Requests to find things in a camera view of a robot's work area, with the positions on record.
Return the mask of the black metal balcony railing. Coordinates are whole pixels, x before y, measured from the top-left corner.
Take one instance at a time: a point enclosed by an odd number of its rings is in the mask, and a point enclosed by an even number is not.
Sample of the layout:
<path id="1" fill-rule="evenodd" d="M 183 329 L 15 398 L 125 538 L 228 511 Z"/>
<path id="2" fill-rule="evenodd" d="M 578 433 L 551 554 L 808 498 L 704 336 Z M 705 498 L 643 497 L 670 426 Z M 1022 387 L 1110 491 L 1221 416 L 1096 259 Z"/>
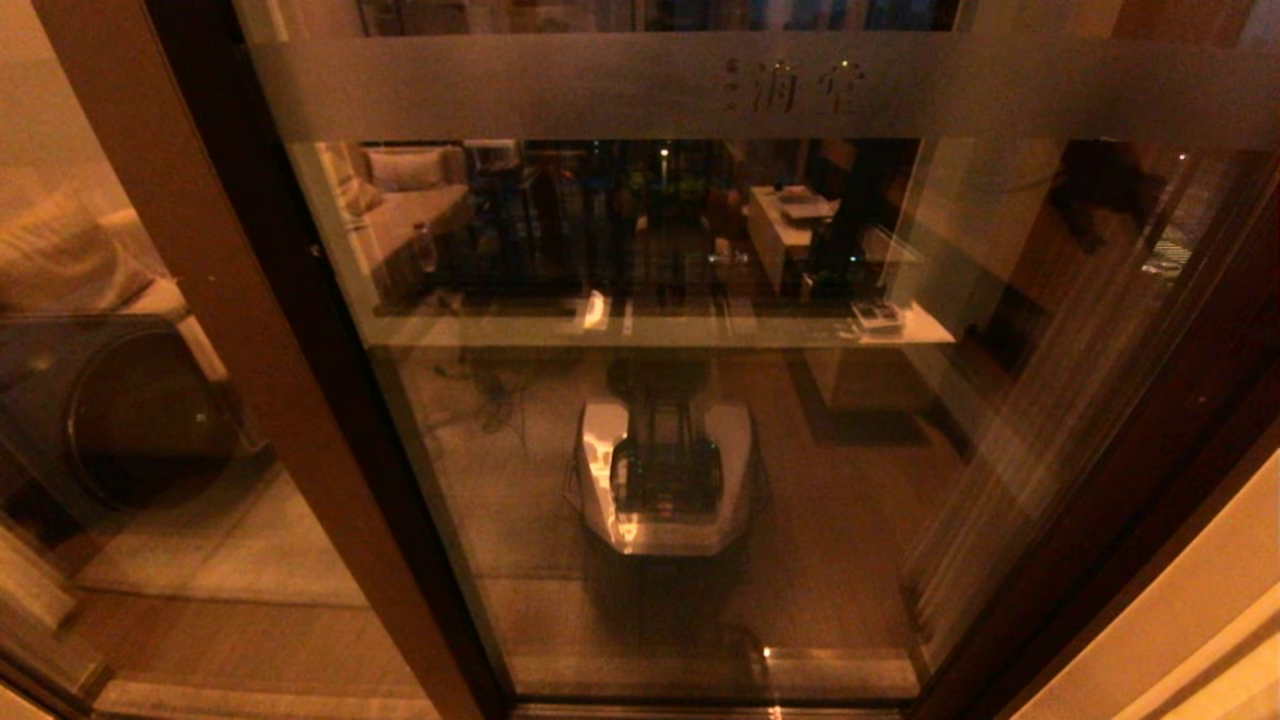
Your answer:
<path id="1" fill-rule="evenodd" d="M 644 316 L 786 313 L 879 293 L 908 138 L 471 140 L 460 288 L 502 313 L 603 299 Z"/>

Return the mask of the front-load washing machine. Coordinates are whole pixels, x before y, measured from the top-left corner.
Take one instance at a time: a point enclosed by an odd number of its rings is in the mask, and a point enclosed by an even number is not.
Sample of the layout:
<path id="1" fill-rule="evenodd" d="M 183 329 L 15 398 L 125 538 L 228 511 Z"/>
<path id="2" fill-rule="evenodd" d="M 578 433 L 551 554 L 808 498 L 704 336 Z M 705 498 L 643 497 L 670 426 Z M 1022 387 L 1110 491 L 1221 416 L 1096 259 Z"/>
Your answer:
<path id="1" fill-rule="evenodd" d="M 0 447 L 87 525 L 206 489 L 239 424 L 155 315 L 0 316 Z"/>

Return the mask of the dark brown door jamb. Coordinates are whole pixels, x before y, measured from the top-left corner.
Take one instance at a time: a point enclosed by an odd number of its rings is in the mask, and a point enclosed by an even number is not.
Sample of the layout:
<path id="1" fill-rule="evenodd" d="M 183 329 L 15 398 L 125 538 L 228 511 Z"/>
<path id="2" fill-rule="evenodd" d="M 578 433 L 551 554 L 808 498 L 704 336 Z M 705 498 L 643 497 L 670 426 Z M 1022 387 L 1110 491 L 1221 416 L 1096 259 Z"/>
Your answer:
<path id="1" fill-rule="evenodd" d="M 1280 391 L 1242 404 L 987 720 L 1280 720 Z"/>

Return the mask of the fixed glass door brown frame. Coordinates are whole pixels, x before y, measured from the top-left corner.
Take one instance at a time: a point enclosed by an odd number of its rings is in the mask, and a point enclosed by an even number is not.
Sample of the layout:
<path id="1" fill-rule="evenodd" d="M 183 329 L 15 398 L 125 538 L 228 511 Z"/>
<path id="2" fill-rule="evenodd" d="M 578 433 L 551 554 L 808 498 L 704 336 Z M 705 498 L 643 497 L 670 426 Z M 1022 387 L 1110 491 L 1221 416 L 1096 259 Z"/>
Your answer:
<path id="1" fill-rule="evenodd" d="M 0 447 L 0 720 L 483 720 L 147 0 L 0 0 L 0 316 L 173 323 L 239 424 L 93 525 Z"/>

